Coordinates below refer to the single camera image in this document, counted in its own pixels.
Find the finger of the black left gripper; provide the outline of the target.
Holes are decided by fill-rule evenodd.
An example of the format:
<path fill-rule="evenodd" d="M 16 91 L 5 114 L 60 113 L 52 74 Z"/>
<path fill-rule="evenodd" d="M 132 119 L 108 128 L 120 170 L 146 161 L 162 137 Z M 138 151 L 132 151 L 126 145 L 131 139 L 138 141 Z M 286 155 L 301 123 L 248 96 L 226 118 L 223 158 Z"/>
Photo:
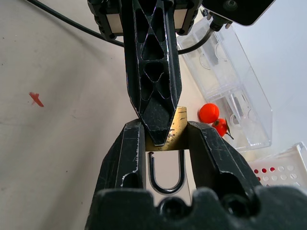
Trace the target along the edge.
<path fill-rule="evenodd" d="M 166 142 L 182 85 L 175 33 L 175 4 L 132 0 L 139 98 L 136 110 L 153 144 Z"/>
<path fill-rule="evenodd" d="M 139 115 L 140 88 L 137 70 L 137 55 L 135 43 L 135 29 L 133 18 L 133 0 L 120 0 L 122 28 L 124 38 L 125 65 L 127 76 L 127 89 L 131 104 Z"/>

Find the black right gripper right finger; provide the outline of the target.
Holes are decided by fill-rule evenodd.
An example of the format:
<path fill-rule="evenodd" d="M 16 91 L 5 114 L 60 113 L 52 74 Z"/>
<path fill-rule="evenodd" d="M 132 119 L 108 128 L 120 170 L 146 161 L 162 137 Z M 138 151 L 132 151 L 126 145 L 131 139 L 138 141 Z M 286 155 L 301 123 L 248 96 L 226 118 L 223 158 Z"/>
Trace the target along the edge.
<path fill-rule="evenodd" d="M 212 189 L 221 199 L 254 196 L 260 185 L 244 157 L 208 124 L 188 122 L 188 144 L 196 188 Z"/>

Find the brass padlock with steel shackle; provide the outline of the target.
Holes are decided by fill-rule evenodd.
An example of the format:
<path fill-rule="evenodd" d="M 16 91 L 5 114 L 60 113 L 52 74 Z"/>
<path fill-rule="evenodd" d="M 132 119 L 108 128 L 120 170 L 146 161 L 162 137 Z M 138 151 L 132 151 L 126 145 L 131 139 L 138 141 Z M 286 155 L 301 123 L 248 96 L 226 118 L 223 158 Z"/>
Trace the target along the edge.
<path fill-rule="evenodd" d="M 152 188 L 162 195 L 172 195 L 181 190 L 185 183 L 186 178 L 186 167 L 185 167 L 185 150 L 188 148 L 188 142 L 185 139 L 186 127 L 188 124 L 187 120 L 187 108 L 178 107 L 176 109 L 169 133 L 166 137 L 166 142 L 163 146 L 155 146 L 150 136 L 146 136 L 146 151 L 149 154 L 149 180 Z M 171 188 L 161 187 L 155 176 L 155 152 L 166 152 L 166 151 L 177 151 L 178 152 L 178 171 L 179 177 L 178 182 Z"/>

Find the clear plastic organizer box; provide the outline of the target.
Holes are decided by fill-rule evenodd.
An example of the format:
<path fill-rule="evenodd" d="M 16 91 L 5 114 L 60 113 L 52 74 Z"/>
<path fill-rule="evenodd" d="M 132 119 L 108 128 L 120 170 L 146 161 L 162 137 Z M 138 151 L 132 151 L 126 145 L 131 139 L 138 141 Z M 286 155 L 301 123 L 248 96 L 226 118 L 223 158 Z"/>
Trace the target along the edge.
<path fill-rule="evenodd" d="M 227 121 L 231 135 L 224 138 L 237 151 L 272 144 L 272 108 L 232 27 L 181 57 L 205 101 Z"/>

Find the white perforated plastic basket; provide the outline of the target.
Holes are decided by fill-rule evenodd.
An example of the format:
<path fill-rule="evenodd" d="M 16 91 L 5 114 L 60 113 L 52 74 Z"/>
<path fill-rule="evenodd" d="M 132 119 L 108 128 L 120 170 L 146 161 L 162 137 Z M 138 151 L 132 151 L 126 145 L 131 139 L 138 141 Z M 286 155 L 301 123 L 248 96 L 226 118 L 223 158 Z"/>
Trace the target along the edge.
<path fill-rule="evenodd" d="M 307 146 L 303 142 L 248 163 L 263 186 L 286 185 L 307 190 Z"/>

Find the red cross mark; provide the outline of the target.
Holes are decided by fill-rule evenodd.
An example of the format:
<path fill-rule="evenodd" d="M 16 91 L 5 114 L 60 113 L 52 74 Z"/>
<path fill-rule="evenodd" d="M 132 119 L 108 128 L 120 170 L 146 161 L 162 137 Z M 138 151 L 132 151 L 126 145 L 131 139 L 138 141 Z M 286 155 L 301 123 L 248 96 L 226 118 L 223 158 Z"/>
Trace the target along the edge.
<path fill-rule="evenodd" d="M 39 99 L 39 94 L 34 92 L 29 92 L 29 96 L 32 98 L 32 105 L 37 104 L 40 107 L 44 107 L 43 103 Z"/>

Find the round orange toy fruit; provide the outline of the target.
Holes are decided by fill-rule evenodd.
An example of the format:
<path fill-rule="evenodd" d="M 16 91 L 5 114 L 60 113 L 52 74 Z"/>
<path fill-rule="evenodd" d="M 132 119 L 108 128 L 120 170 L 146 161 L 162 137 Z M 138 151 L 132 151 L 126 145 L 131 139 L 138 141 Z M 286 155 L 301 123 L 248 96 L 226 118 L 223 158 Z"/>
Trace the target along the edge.
<path fill-rule="evenodd" d="M 219 118 L 219 115 L 219 108 L 213 103 L 204 104 L 198 111 L 199 120 L 207 124 L 215 122 Z"/>

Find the orange toy fruit with stem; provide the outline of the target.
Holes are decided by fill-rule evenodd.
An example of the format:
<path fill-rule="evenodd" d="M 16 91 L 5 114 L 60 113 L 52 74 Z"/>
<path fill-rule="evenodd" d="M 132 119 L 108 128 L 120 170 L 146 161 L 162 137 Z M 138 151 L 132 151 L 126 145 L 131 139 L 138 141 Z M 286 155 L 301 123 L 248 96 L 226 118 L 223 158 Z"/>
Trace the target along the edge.
<path fill-rule="evenodd" d="M 230 133 L 229 125 L 225 119 L 218 118 L 215 122 L 212 123 L 212 127 L 216 129 L 221 137 L 228 135 L 232 140 L 234 140 Z"/>

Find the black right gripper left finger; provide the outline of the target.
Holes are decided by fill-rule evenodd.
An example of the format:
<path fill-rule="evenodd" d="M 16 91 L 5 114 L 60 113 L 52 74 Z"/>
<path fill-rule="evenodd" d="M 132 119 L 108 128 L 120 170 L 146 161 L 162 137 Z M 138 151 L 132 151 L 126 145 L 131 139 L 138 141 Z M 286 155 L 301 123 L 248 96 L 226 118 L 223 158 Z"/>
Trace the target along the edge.
<path fill-rule="evenodd" d="M 104 157 L 95 191 L 146 188 L 145 132 L 139 119 L 126 123 Z"/>

